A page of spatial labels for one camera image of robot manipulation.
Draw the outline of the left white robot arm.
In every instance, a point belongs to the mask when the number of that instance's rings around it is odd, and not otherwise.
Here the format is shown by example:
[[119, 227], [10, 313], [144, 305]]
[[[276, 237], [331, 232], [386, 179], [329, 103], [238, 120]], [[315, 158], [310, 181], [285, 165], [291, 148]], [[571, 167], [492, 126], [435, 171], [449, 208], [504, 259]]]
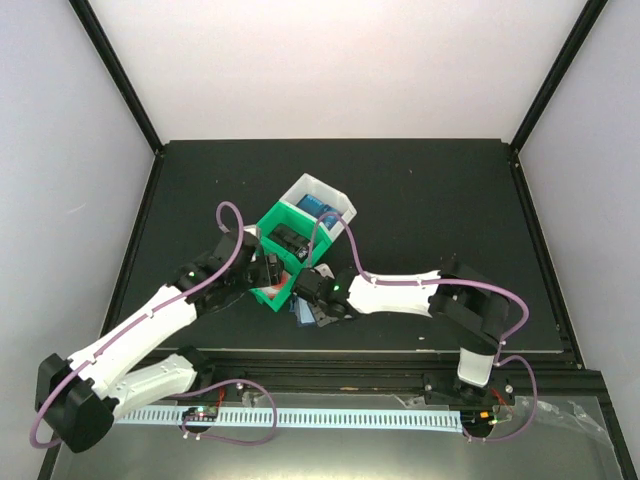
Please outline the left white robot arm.
[[154, 365], [137, 365], [199, 317], [222, 311], [252, 289], [279, 283], [283, 271], [282, 261], [262, 250], [257, 228], [226, 232], [213, 251], [183, 266], [117, 328], [66, 359], [52, 354], [41, 362], [31, 445], [45, 446], [37, 439], [45, 422], [56, 435], [49, 447], [64, 443], [80, 453], [116, 421], [148, 404], [166, 397], [202, 399], [213, 390], [245, 385], [238, 379], [216, 381], [212, 362], [192, 346]]

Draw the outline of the blue card holder wallet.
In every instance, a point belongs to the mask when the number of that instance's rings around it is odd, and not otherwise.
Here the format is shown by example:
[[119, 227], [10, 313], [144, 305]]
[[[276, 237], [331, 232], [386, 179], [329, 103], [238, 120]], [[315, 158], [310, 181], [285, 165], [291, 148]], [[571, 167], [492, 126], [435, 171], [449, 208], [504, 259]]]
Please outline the blue card holder wallet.
[[317, 307], [306, 300], [294, 296], [291, 302], [291, 312], [296, 317], [298, 327], [317, 327], [311, 315], [311, 308]]

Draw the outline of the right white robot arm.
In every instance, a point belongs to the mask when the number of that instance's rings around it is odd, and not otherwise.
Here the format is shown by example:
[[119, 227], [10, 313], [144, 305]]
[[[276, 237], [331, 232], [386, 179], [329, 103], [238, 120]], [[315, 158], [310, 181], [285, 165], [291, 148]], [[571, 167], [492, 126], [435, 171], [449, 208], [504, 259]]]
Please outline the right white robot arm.
[[336, 319], [378, 313], [419, 315], [445, 322], [459, 346], [454, 388], [476, 403], [491, 390], [491, 373], [510, 308], [508, 296], [453, 261], [415, 275], [374, 275], [346, 270], [336, 277], [305, 268], [292, 293]]

